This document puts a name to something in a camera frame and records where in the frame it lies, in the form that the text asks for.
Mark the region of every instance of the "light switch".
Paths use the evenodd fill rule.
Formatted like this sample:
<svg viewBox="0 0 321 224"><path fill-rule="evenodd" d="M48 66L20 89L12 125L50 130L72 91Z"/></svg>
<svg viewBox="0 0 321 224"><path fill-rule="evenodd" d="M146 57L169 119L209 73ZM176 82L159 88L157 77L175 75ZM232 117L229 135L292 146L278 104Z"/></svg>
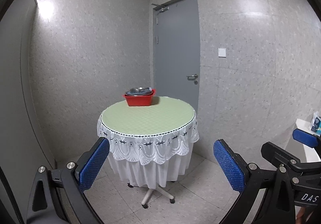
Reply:
<svg viewBox="0 0 321 224"><path fill-rule="evenodd" d="M219 48L219 57L226 57L226 48Z"/></svg>

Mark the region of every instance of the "black cable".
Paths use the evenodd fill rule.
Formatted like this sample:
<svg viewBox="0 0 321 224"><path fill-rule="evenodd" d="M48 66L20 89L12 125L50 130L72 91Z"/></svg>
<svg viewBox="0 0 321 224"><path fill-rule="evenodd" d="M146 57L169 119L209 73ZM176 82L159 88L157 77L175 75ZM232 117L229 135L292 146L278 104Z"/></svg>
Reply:
<svg viewBox="0 0 321 224"><path fill-rule="evenodd" d="M16 199L14 198L14 195L13 195L13 192L12 192L12 189L9 185L9 182L6 178L6 176L4 175L4 172L0 166L0 181L2 182L4 188L5 188L5 191L7 192L7 195L10 199L10 202L12 204L12 207L13 207L13 210L17 216L17 219L19 221L19 224L25 224L24 221L23 221L23 218L22 218L22 215L21 215L21 212L19 210L19 207L18 207L18 204L17 204L17 201Z"/></svg>

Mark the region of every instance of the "wet wipes package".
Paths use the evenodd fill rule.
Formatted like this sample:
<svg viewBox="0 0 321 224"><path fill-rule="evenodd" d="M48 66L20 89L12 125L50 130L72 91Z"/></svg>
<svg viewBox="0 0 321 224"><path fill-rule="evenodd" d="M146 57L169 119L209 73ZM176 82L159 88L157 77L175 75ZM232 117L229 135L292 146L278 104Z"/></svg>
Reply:
<svg viewBox="0 0 321 224"><path fill-rule="evenodd" d="M317 135L321 135L321 118L319 117L319 112L313 114L312 122L310 124L311 131L315 132Z"/></svg>

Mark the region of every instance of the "door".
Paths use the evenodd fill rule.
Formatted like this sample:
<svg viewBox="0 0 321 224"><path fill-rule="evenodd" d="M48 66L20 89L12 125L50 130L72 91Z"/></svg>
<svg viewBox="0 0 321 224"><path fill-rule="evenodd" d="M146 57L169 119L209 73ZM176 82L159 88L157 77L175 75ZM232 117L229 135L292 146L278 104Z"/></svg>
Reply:
<svg viewBox="0 0 321 224"><path fill-rule="evenodd" d="M200 74L197 0L175 3L164 12L155 12L155 15L157 95L181 99L197 111Z"/></svg>

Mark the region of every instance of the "blue gripper pad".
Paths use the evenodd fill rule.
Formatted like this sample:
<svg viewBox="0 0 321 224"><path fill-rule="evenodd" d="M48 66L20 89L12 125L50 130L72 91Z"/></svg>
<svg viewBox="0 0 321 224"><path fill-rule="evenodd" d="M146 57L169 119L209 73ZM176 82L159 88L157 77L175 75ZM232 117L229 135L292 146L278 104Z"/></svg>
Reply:
<svg viewBox="0 0 321 224"><path fill-rule="evenodd" d="M318 140L315 136L305 131L302 131L300 129L295 129L292 133L292 136L293 136L293 139L295 139L300 143L305 144L310 148L314 148L318 146Z"/></svg>
<svg viewBox="0 0 321 224"><path fill-rule="evenodd" d="M226 150L221 140L214 143L213 151L216 160L222 168L227 180L232 186L233 190L242 192L245 188L244 173L238 167L232 156Z"/></svg>
<svg viewBox="0 0 321 224"><path fill-rule="evenodd" d="M79 188L90 189L109 154L109 141L104 139L79 173Z"/></svg>

